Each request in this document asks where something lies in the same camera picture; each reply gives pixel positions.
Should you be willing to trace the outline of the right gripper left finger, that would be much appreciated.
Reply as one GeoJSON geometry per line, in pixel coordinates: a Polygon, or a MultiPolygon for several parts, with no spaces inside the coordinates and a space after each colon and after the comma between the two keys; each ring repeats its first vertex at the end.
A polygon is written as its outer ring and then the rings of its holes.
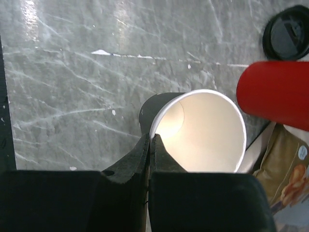
{"type": "Polygon", "coordinates": [[[143,232],[150,137],[99,171],[9,171],[0,177],[3,232],[143,232]]]}

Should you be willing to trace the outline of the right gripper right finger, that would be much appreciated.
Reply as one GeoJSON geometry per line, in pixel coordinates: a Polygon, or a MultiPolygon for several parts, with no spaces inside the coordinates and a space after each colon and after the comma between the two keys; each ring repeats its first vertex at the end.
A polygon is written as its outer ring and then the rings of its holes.
{"type": "Polygon", "coordinates": [[[154,232],[274,232],[260,182],[250,174],[189,173],[159,135],[150,146],[148,207],[154,232]]]}

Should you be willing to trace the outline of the black paper coffee cup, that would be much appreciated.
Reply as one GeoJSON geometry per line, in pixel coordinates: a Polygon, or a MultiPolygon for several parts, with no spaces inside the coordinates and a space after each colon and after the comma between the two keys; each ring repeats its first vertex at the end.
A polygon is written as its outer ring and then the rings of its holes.
{"type": "Polygon", "coordinates": [[[140,109],[139,124],[152,140],[159,135],[166,151],[188,172],[239,171],[247,143],[244,119],[218,91],[153,95],[140,109]]]}

